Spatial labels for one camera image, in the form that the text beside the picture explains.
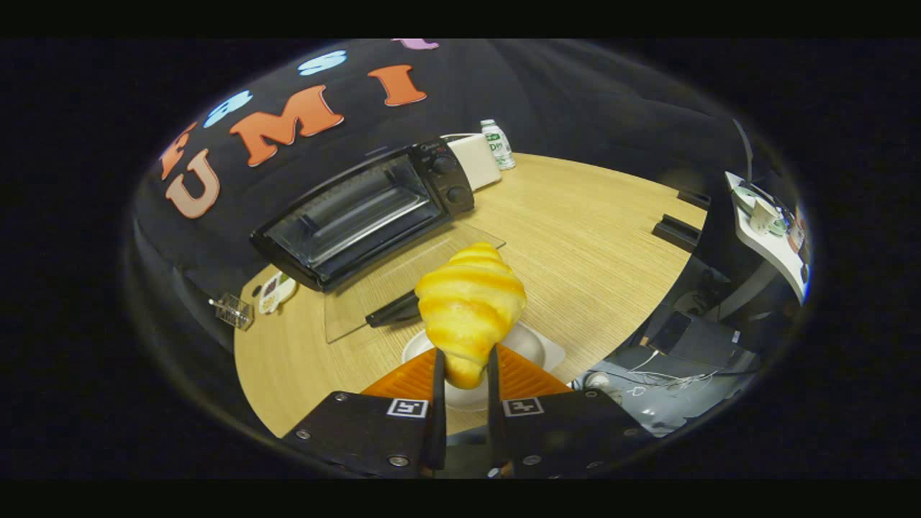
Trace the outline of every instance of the blue letter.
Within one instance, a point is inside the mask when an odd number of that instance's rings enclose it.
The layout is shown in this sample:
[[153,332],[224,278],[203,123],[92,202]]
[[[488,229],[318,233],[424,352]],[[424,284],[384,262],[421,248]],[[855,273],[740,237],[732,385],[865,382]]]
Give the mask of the blue letter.
[[214,108],[211,113],[208,113],[208,120],[204,121],[202,128],[214,125],[217,121],[223,119],[224,115],[227,115],[228,113],[233,112],[237,108],[243,106],[247,102],[250,102],[250,99],[252,99],[250,91],[243,90],[239,94],[231,97],[228,100],[225,100],[221,103],[220,106]]
[[343,63],[345,59],[345,51],[335,51],[306,61],[302,63],[297,70],[300,70],[302,76],[309,76],[317,72],[322,72],[328,68],[333,68]]

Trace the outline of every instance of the toaster oven knob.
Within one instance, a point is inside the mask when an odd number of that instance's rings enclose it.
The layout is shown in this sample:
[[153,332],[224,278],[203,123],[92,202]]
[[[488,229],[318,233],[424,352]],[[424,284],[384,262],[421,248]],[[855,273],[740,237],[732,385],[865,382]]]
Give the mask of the toaster oven knob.
[[457,160],[449,157],[438,157],[435,159],[435,162],[432,163],[432,169],[435,170],[435,174],[438,176],[442,174],[452,174],[457,171],[457,168]]
[[460,203],[467,196],[467,190],[463,187],[451,187],[448,189],[448,201],[452,204]]

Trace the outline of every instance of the plastic bottle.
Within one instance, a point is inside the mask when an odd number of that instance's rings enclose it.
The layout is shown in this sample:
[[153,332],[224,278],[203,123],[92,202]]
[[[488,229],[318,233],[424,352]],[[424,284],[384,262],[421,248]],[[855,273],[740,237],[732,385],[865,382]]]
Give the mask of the plastic bottle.
[[512,148],[508,144],[508,138],[502,128],[495,124],[493,119],[480,121],[483,135],[486,135],[486,142],[493,151],[495,163],[502,171],[515,167],[515,159],[512,158]]

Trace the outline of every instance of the orange gripper pad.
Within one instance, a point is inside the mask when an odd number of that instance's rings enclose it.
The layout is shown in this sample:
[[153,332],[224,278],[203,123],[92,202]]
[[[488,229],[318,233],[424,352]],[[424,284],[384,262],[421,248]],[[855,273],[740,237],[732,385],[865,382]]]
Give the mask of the orange gripper pad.
[[522,399],[563,394],[573,389],[550,372],[502,344],[496,344],[499,357],[499,399]]
[[432,400],[437,349],[429,349],[372,383],[361,394]]

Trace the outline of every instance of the croissant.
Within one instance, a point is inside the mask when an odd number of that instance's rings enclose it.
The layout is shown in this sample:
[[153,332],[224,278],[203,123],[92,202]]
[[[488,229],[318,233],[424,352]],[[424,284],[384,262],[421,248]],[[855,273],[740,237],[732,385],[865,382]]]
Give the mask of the croissant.
[[524,285],[488,242],[475,243],[415,287],[426,335],[445,353],[445,377],[460,389],[483,380],[493,346],[524,311]]

